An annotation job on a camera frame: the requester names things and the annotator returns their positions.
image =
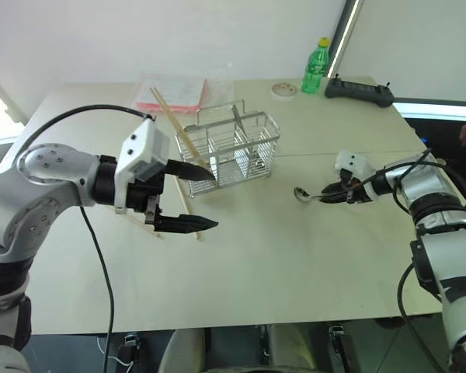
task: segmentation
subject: metal spoon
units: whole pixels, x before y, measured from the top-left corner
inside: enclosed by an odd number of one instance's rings
[[[299,186],[296,186],[294,188],[294,195],[300,202],[304,202],[304,203],[311,202],[313,199],[320,197],[320,196],[310,195],[308,192],[306,192]]]

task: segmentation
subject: floor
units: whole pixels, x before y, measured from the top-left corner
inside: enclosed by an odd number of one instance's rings
[[[419,317],[413,320],[413,324],[447,370],[448,349],[440,315]],[[405,327],[385,329],[374,320],[356,320],[343,325],[346,334],[353,338],[356,360],[362,373],[434,372]],[[304,324],[309,333],[321,327],[326,328],[322,323]],[[158,331],[141,334],[144,342],[141,363],[135,365],[134,373],[157,371],[171,333]],[[258,335],[258,329],[254,326],[212,329],[207,367],[259,364],[261,348]],[[116,336],[114,346],[122,338],[123,335]],[[313,338],[311,345],[318,355],[316,361],[321,362],[320,367],[324,366],[327,372],[344,372],[339,355],[329,348],[327,341]],[[100,371],[102,367],[102,354],[95,336],[32,336],[23,353],[32,373],[83,373]],[[329,357],[328,363],[324,361],[324,356]],[[116,372],[115,362],[111,361],[108,372]]]

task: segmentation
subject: wire basket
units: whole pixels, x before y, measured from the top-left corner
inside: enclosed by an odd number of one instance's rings
[[[191,197],[270,175],[280,127],[268,113],[245,113],[245,102],[238,100],[199,109],[196,124],[184,130],[200,156],[193,157],[181,137],[176,135],[181,159],[194,164],[202,160],[216,177],[216,182],[190,181]]]

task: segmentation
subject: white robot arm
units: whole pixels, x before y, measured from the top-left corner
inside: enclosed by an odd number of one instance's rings
[[[321,201],[402,195],[416,229],[411,242],[416,276],[423,288],[440,296],[452,366],[466,372],[466,207],[439,167],[428,151],[378,171],[364,157],[341,151],[335,163],[341,180],[322,191]]]
[[[55,219],[71,206],[109,204],[145,215],[156,231],[188,233],[217,222],[161,215],[164,175],[214,180],[209,171],[167,159],[169,139],[150,119],[123,143],[119,162],[60,144],[33,146],[0,174],[0,372],[27,372],[20,354],[31,334],[28,271]]]

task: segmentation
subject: black device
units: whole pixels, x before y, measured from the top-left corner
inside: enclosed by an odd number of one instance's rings
[[[368,85],[354,82],[346,82],[339,78],[331,78],[325,89],[325,96],[349,97],[351,99],[362,99],[376,103],[379,107],[389,107],[395,100],[394,95],[387,85]]]

